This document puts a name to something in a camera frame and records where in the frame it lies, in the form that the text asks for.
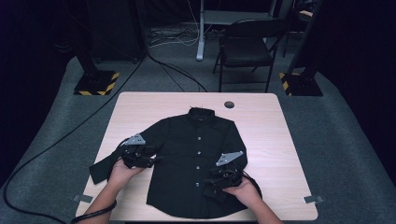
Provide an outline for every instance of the human arm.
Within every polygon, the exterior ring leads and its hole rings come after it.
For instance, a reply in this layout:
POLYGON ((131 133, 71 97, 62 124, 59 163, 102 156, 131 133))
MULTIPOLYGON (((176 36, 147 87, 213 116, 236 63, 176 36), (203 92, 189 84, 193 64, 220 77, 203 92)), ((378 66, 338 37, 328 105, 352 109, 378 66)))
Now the human arm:
POLYGON ((242 183, 238 187, 230 187, 224 189, 224 191, 234 195, 239 202, 249 208, 259 224, 283 223, 262 200, 259 192, 247 178, 243 177, 242 183))
MULTIPOLYGON (((129 183, 132 177, 139 174, 144 169, 145 168, 138 167, 129 169, 127 166, 125 166, 123 160, 117 161, 113 166, 113 170, 107 184, 84 213, 84 215, 97 212, 113 204, 119 192, 129 183)), ((78 224, 107 223, 110 220, 110 215, 111 211, 97 217, 83 219, 78 224)))

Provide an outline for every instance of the black shirt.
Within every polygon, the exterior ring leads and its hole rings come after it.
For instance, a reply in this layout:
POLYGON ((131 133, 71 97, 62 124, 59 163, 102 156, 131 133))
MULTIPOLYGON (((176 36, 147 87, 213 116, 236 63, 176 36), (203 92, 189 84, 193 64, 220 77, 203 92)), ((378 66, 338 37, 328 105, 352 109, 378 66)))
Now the black shirt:
POLYGON ((233 195, 218 200, 205 180, 216 167, 221 153, 242 151, 233 161, 243 170, 246 147, 232 120, 215 116, 215 111, 191 108, 186 115, 162 119, 141 133, 147 146, 155 146, 157 157, 148 190, 147 204, 174 216, 188 218, 225 217, 246 209, 233 195))

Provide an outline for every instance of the black chair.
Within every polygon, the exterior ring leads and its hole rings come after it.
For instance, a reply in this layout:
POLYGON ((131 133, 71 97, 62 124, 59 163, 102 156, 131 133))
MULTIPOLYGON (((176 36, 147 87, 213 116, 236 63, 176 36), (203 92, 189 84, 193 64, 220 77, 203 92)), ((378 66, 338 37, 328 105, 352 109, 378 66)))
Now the black chair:
POLYGON ((219 91, 222 84, 266 83, 265 92, 271 79, 277 46, 287 30, 287 15, 292 6, 292 0, 283 0, 279 16, 263 20, 236 21, 226 28, 224 36, 219 41, 219 55, 212 73, 219 65, 219 91), (253 67, 252 74, 258 67, 268 66, 269 72, 264 80, 252 80, 244 77, 237 82, 223 82, 223 67, 253 67))

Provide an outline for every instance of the gray carpet floor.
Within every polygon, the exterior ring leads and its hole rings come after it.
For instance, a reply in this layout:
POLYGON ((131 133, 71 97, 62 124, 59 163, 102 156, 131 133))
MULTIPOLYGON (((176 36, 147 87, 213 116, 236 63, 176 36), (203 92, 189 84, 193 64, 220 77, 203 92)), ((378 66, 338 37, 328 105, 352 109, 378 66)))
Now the gray carpet floor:
MULTIPOLYGON (((150 48, 149 53, 188 71, 208 91, 217 91, 218 74, 213 75, 211 70, 218 43, 217 39, 206 41, 201 62, 195 61, 197 43, 161 45, 150 48)), ((291 41, 285 58, 278 53, 269 92, 276 94, 282 106, 311 192, 321 195, 325 202, 317 204, 317 220, 287 223, 396 223, 396 189, 334 85, 317 74, 322 97, 285 94, 278 74, 286 72, 295 50, 291 41)), ((9 183, 7 198, 11 204, 69 222, 78 207, 72 198, 85 188, 88 167, 94 162, 120 92, 203 91, 189 78, 171 70, 168 75, 148 57, 138 65, 97 64, 100 70, 120 72, 114 90, 107 96, 78 96, 73 92, 83 70, 76 58, 70 61, 53 107, 17 167, 45 152, 9 183)), ((247 90, 262 91, 262 86, 243 86, 239 91, 247 90)), ((3 199, 0 214, 0 223, 57 223, 12 210, 3 199)))

